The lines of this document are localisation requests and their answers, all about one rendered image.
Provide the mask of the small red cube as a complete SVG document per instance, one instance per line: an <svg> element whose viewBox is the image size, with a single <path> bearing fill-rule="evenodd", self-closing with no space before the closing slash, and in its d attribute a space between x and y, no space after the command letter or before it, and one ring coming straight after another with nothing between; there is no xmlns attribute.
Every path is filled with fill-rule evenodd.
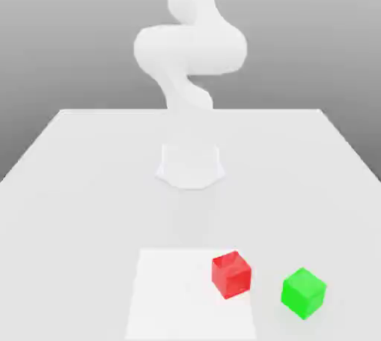
<svg viewBox="0 0 381 341"><path fill-rule="evenodd" d="M252 268L234 250L212 259L211 280L222 297L230 299L251 289Z"/></svg>

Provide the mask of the small green cube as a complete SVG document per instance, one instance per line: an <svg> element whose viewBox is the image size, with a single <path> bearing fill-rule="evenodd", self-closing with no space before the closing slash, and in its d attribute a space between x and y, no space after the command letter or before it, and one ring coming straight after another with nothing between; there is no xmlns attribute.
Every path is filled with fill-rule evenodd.
<svg viewBox="0 0 381 341"><path fill-rule="evenodd" d="M326 289L326 283L301 267L284 280L281 303L305 320L322 306Z"/></svg>

